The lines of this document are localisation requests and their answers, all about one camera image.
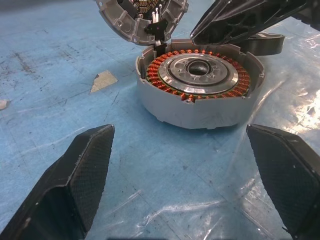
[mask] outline blue work surface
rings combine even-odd
[[[187,38],[211,0],[190,0]],[[248,123],[299,134],[320,153],[320,34],[290,18],[261,57],[267,78]],[[157,121],[137,95],[143,47],[116,35],[92,0],[0,0],[0,231],[81,132],[115,125],[105,190],[88,240],[290,239],[268,197],[246,124],[186,130]],[[118,82],[91,93],[96,74]]]

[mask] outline copper coil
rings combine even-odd
[[[227,92],[223,92],[220,94],[213,94],[213,95],[189,95],[186,94],[184,92],[179,92],[177,90],[173,90],[172,88],[170,88],[169,86],[167,86],[158,76],[158,70],[159,70],[159,66],[168,58],[171,58],[174,55],[178,55],[178,54],[190,54],[190,53],[199,53],[201,52],[202,54],[209,54],[209,55],[213,55],[216,56],[218,58],[221,58],[227,62],[229,62],[237,71],[238,73],[238,83],[237,85],[227,91]],[[200,50],[199,49],[195,49],[195,50],[191,50],[191,49],[187,49],[187,50],[180,50],[180,51],[174,51],[174,52],[168,52],[162,56],[157,57],[148,67],[147,69],[147,79],[148,81],[150,81],[154,86],[156,86],[157,88],[174,94],[174,95],[179,95],[181,97],[181,100],[186,100],[189,99],[192,102],[195,102],[196,99],[210,99],[210,98],[214,98],[214,99],[218,99],[218,98],[234,98],[234,97],[241,97],[243,95],[245,95],[248,92],[248,89],[250,87],[251,84],[251,79],[250,79],[250,75],[248,74],[248,72],[237,62],[234,61],[232,58],[229,58],[225,55],[221,55],[220,53],[214,53],[212,51],[209,51],[206,53],[206,50]]]

